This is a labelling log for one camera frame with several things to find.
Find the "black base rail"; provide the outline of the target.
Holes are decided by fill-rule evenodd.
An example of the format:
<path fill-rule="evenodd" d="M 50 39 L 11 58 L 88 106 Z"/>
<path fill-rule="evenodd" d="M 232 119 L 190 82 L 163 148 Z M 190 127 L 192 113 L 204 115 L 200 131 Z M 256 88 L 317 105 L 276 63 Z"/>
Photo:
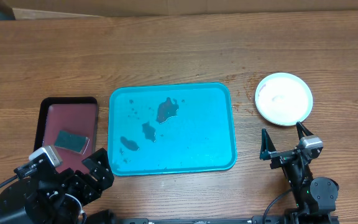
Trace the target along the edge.
<path fill-rule="evenodd" d="M 252 218 L 220 218 L 220 219 L 167 219 L 167 220 L 149 220 L 147 218 L 120 218 L 116 223 L 120 224 L 262 224 L 263 216 L 257 215 Z M 284 224 L 290 223 L 284 216 L 272 215 L 265 218 L 266 224 Z M 339 224 L 338 217 L 331 217 L 331 221 L 300 221 L 296 223 L 334 223 Z"/>

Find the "light blue plate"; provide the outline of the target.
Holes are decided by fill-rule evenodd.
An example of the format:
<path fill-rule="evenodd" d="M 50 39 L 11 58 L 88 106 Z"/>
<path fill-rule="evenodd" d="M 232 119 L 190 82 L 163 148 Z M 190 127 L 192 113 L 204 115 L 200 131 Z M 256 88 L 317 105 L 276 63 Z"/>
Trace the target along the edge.
<path fill-rule="evenodd" d="M 255 90 L 254 101 L 260 115 L 279 126 L 294 126 L 313 109 L 313 95 L 306 82 L 284 72 L 263 78 Z"/>

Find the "green and yellow sponge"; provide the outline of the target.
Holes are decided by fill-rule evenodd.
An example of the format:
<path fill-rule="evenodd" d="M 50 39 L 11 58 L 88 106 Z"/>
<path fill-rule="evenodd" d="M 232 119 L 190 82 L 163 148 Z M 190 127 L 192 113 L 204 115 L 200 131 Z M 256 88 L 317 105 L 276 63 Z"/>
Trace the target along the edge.
<path fill-rule="evenodd" d="M 54 142 L 54 146 L 67 151 L 82 154 L 87 148 L 89 138 L 61 130 Z"/>

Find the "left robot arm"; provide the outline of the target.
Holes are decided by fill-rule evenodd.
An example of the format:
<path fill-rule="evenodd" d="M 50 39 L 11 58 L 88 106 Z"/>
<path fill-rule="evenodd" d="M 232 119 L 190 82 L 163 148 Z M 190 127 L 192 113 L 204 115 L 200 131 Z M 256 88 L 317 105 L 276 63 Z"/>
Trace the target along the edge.
<path fill-rule="evenodd" d="M 0 223 L 114 223 L 109 210 L 87 215 L 85 205 L 110 188 L 114 176 L 101 148 L 83 159 L 89 172 L 57 172 L 63 161 L 53 146 L 44 146 L 15 169 L 14 182 L 0 194 Z"/>

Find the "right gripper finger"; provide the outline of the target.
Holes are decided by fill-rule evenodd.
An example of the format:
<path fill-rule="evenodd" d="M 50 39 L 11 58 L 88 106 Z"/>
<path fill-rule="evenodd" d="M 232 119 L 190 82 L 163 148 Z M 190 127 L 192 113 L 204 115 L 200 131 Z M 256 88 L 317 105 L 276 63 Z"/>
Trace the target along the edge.
<path fill-rule="evenodd" d="M 276 153 L 276 148 L 265 128 L 262 129 L 262 143 L 260 148 L 260 160 L 269 160 L 272 154 Z"/>
<path fill-rule="evenodd" d="M 301 139 L 305 136 L 312 136 L 313 133 L 309 131 L 301 122 L 296 123 L 296 130 L 298 133 L 298 138 Z"/>

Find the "teal plastic tray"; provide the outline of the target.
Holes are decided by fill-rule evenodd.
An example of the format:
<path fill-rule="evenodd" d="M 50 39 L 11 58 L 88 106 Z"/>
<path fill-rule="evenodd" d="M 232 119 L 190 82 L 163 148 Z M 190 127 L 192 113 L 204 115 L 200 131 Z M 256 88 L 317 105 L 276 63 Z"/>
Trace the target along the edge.
<path fill-rule="evenodd" d="M 118 176 L 228 170 L 237 160 L 230 92 L 222 83 L 118 88 L 107 147 Z"/>

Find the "black tray with maroon liner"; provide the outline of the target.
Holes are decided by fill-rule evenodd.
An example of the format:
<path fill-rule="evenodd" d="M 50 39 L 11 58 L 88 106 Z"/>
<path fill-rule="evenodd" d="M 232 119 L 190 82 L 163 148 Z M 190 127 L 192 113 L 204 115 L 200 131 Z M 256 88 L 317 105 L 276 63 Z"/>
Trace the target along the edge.
<path fill-rule="evenodd" d="M 87 148 L 82 154 L 55 147 L 63 164 L 56 168 L 63 172 L 67 168 L 89 172 L 82 164 L 95 151 L 98 125 L 98 102 L 92 96 L 84 97 L 48 97 L 41 102 L 34 150 L 42 146 L 54 146 L 61 130 L 89 138 Z"/>

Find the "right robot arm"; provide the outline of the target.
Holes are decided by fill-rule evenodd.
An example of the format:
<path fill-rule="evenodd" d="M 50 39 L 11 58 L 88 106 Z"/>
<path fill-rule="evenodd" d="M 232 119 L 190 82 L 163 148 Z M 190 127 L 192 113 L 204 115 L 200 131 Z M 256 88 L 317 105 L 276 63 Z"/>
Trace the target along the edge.
<path fill-rule="evenodd" d="M 281 168 L 290 188 L 275 198 L 265 209 L 260 223 L 338 223 L 331 216 L 336 209 L 339 185 L 327 177 L 314 178 L 309 164 L 319 157 L 323 142 L 301 122 L 296 123 L 299 143 L 288 151 L 278 152 L 267 132 L 262 129 L 260 159 L 270 161 L 271 169 Z M 280 217 L 269 216 L 270 209 L 289 193 L 296 208 L 289 208 Z"/>

